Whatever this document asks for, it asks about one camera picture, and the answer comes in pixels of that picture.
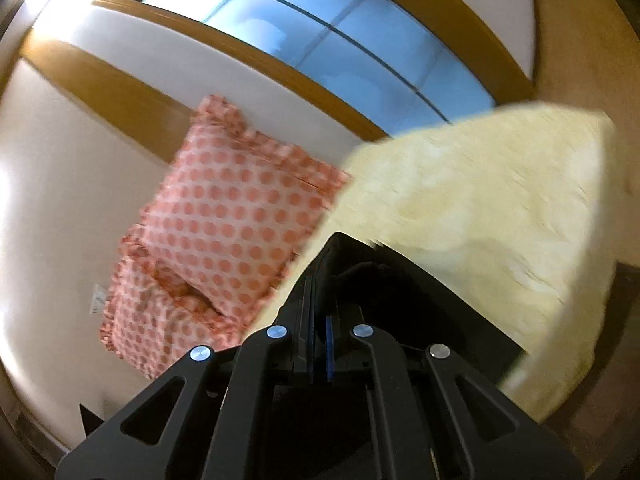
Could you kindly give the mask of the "black pants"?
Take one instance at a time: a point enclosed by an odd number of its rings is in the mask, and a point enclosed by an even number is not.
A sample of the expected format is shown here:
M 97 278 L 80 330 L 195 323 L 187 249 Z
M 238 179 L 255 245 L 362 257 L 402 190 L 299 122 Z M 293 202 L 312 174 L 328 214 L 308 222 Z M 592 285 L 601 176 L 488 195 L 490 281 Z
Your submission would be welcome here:
M 303 267 L 278 323 L 293 336 L 294 367 L 331 379 L 366 360 L 352 330 L 390 334 L 409 356 L 446 346 L 496 384 L 523 349 L 446 285 L 385 245 L 336 232 Z

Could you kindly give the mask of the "left polka dot pillow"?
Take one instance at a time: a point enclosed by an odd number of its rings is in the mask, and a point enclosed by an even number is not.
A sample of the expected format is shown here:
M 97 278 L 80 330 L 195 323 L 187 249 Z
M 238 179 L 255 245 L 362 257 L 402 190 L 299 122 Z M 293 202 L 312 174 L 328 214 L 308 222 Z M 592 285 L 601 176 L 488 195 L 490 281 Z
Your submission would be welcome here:
M 199 344 L 226 350 L 243 332 L 134 236 L 122 239 L 100 328 L 106 350 L 152 380 Z

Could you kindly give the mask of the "polka dot pillow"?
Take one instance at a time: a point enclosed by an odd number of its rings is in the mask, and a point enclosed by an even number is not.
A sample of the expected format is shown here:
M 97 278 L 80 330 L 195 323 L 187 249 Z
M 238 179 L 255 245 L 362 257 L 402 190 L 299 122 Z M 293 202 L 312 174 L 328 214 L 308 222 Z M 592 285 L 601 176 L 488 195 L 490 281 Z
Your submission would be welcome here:
M 106 350 L 152 380 L 199 344 L 226 350 L 243 332 L 134 236 L 122 239 L 100 328 Z
M 206 96 L 141 211 L 138 239 L 217 312 L 248 325 L 348 180 Z

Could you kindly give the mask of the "right polka dot pillow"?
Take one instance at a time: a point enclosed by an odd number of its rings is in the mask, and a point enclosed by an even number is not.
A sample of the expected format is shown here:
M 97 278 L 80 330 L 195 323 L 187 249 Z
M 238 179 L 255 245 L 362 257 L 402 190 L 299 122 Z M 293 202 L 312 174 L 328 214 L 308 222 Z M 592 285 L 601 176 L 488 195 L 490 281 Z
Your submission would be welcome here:
M 141 211 L 138 239 L 217 312 L 248 325 L 348 180 L 206 96 Z

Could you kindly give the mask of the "cream patterned bedspread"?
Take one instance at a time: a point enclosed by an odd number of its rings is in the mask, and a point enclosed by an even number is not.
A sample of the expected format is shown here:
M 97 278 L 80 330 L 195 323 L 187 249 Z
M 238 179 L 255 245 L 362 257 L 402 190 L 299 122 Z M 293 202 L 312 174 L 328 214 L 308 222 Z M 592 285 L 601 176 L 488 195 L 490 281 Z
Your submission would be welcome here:
M 524 350 L 500 382 L 548 418 L 586 376 L 615 273 L 626 174 L 608 115 L 512 105 L 356 148 L 337 195 L 253 322 L 270 325 L 328 238 L 380 242 Z

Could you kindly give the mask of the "blue glass window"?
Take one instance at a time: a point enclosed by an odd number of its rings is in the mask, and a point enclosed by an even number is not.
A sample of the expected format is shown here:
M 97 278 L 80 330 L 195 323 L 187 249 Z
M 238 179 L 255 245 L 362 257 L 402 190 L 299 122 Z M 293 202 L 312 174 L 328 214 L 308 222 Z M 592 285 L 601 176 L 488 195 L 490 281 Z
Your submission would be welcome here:
M 277 58 L 390 136 L 496 105 L 457 55 L 390 0 L 141 1 Z

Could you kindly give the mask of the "white wall switch plate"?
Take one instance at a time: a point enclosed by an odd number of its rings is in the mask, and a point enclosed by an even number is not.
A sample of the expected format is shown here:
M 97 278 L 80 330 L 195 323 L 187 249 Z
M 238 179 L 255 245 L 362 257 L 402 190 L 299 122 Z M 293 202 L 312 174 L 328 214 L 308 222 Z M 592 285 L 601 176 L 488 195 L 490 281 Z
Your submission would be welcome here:
M 107 290 L 100 284 L 94 284 L 90 301 L 90 314 L 98 315 L 104 310 L 106 304 Z

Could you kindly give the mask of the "wooden headboard frame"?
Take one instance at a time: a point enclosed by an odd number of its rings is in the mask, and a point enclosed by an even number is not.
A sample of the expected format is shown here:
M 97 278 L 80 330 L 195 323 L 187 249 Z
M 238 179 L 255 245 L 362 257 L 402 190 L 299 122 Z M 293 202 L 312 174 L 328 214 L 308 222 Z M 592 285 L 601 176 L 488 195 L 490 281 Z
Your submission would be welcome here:
M 533 96 L 530 79 L 462 0 L 392 0 L 439 36 L 500 104 Z M 161 159 L 209 93 L 327 162 L 384 132 L 309 77 L 190 18 L 134 0 L 50 0 L 20 49 L 58 90 Z

